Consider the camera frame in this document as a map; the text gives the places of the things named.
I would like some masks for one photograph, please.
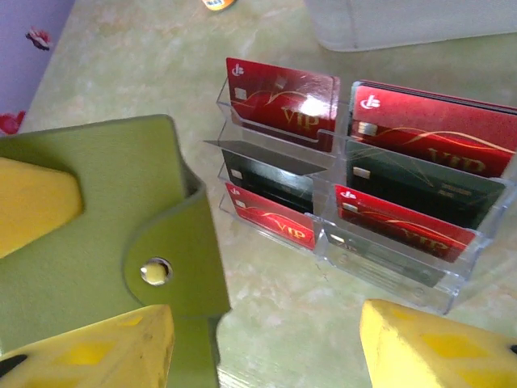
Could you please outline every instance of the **white container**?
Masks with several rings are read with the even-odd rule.
[[[517,32],[517,0],[304,0],[320,44],[362,51]]]

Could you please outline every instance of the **green marble surface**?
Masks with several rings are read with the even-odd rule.
[[[318,46],[301,0],[239,0],[220,14],[200,0],[78,0],[24,130],[173,116],[188,164],[209,187],[233,305],[219,330],[222,386],[368,387],[359,314],[365,298],[390,295],[217,210],[222,158],[202,140],[223,124],[215,99],[225,58],[338,75],[344,99],[369,78],[517,106],[516,38],[332,53]],[[505,221],[484,263],[517,256],[515,225]],[[517,336],[513,265],[463,299],[450,318]]]

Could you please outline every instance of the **yellow object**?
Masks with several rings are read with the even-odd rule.
[[[203,3],[211,11],[222,11],[234,4],[236,1],[237,0],[203,0]]]
[[[144,307],[8,352],[0,388],[163,388],[173,342],[170,307]]]
[[[81,193],[71,174],[0,158],[0,258],[81,212]]]
[[[373,388],[517,387],[517,339],[381,300],[360,334]]]

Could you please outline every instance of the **green leather wallet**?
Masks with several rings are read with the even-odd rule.
[[[167,386],[218,387],[216,325],[230,310],[206,187],[174,123],[146,116],[0,138],[0,157],[78,178],[84,213],[0,260],[0,350],[169,304]],[[171,277],[141,277],[152,258]]]

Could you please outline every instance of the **red card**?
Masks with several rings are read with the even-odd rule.
[[[475,237],[470,230],[345,186],[336,185],[335,195],[342,219],[449,263],[454,262]]]
[[[227,183],[237,215],[298,245],[315,247],[313,220],[295,210]]]
[[[227,58],[231,104],[247,128],[330,152],[339,100],[339,78]]]
[[[489,178],[515,154],[515,108],[374,82],[352,94],[349,134],[368,144]]]

